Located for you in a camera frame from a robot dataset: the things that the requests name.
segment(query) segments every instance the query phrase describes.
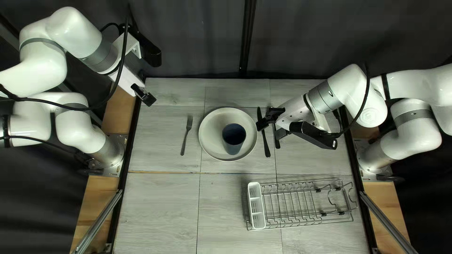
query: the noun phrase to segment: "metal wire rack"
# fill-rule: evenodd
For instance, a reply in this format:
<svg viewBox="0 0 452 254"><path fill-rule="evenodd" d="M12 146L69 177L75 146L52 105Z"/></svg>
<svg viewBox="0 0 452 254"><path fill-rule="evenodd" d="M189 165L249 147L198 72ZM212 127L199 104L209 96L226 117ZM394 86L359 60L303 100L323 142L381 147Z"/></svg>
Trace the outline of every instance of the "metal wire rack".
<svg viewBox="0 0 452 254"><path fill-rule="evenodd" d="M358 207L350 197L353 182L324 180L261 185L264 203L264 229L289 228L353 221L351 211ZM253 229L245 193L246 228Z"/></svg>

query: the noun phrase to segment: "fork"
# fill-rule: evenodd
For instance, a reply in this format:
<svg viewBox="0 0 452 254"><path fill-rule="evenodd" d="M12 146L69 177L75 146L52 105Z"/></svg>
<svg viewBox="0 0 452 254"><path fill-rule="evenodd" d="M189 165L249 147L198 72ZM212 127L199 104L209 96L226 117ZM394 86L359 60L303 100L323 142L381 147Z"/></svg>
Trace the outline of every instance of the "fork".
<svg viewBox="0 0 452 254"><path fill-rule="evenodd" d="M193 116L188 116L187 119L187 131L185 132L184 143L182 144L182 150L180 151L180 155L183 156L185 154L185 143L187 142L188 132L192 129L193 124Z"/></svg>

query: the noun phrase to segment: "dish rack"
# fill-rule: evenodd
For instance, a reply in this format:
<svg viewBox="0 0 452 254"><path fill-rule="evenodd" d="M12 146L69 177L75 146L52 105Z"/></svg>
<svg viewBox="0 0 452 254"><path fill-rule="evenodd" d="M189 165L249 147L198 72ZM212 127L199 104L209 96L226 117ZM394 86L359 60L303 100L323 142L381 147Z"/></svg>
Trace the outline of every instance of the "dish rack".
<svg viewBox="0 0 452 254"><path fill-rule="evenodd" d="M340 179L260 185L243 196L248 230L289 228L353 221L358 207L350 197L353 182Z"/></svg>

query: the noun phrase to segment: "metal mounting plate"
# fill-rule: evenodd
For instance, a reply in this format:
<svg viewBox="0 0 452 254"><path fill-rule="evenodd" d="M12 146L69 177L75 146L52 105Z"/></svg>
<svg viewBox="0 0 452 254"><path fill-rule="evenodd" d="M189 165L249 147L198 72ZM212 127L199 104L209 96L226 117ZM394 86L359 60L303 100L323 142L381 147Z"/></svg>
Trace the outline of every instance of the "metal mounting plate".
<svg viewBox="0 0 452 254"><path fill-rule="evenodd" d="M127 145L127 135L125 134L108 134L106 133L107 136L109 136L113 141L118 142L120 145L123 146L124 150L126 149L126 145ZM121 173L121 169L122 169L122 164L124 162L124 157L122 158L121 162L119 162L118 165L110 167L110 168L103 168L102 169L102 176L106 176L106 177L119 177L120 173ZM94 159L92 159L89 163L89 168L90 169L100 169L100 163Z"/></svg>

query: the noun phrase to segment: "black cable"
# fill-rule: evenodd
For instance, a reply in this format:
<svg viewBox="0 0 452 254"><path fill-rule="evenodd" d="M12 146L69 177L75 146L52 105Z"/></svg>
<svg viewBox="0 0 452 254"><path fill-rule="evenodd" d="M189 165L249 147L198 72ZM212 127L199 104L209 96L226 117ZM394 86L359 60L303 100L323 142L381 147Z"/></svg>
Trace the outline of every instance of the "black cable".
<svg viewBox="0 0 452 254"><path fill-rule="evenodd" d="M118 24L113 23L113 22L104 25L101 29L99 29L99 31L100 31L100 32L103 32L103 31L104 31L105 29L107 29L109 26L115 26L115 27L118 29L118 34L121 35L121 34L120 34L121 27L120 27Z"/></svg>
<svg viewBox="0 0 452 254"><path fill-rule="evenodd" d="M338 133L327 133L327 135L334 135L335 138L340 137L342 134L344 134L346 131L348 131L350 129L350 127L358 120L359 116L361 115L361 112L364 110L364 106L366 105L367 96L369 95L369 89L370 89L369 68L366 63L364 63L364 69L366 71L365 75L367 78L366 92L364 93L363 103L361 104L361 107L359 108L358 113L356 114L355 118L353 118L351 123L347 127L345 127L343 130L341 130Z"/></svg>
<svg viewBox="0 0 452 254"><path fill-rule="evenodd" d="M93 109L102 107L113 96L114 92L116 91L116 88L118 87L119 79L121 78L121 73L122 73L122 69L124 67L124 61L125 61L125 56L126 56L126 47L124 45L127 45L128 24L129 24L129 14L127 13L126 21L125 21L125 25L124 25L124 38L122 40L121 60L119 61L118 74L116 75L116 80L114 81L112 89L111 89L110 93L108 94L108 96L102 102L98 103L97 105L86 107L86 108L74 108L74 107L66 106L63 104L59 104L56 102L43 100L43 99L19 97L15 94L9 92L2 84L0 84L0 91L3 92L5 95L7 95L8 98L13 99L14 101L41 102L41 103L47 103L47 104L54 105L54 106L57 106L60 108L65 108L65 109L74 110L74 111L89 111L89 110L93 110Z"/></svg>
<svg viewBox="0 0 452 254"><path fill-rule="evenodd" d="M336 118L336 120L338 120L339 123L339 132L342 132L342 121L340 120L340 115L339 115L339 111L337 109L333 110L333 115Z"/></svg>
<svg viewBox="0 0 452 254"><path fill-rule="evenodd" d="M3 136L3 137L0 137L0 140L9 140L10 138L29 139L29 140L33 140L33 141L44 143L44 144L49 145L49 146L56 147L56 148L61 149L61 150L65 151L65 152L67 152L67 153L77 154L76 152L73 152L73 151L71 151L69 149L66 149L66 148L62 147L62 146L50 143L50 142L45 141L45 140L37 139L37 138L34 138L34 137L29 137L29 136Z"/></svg>

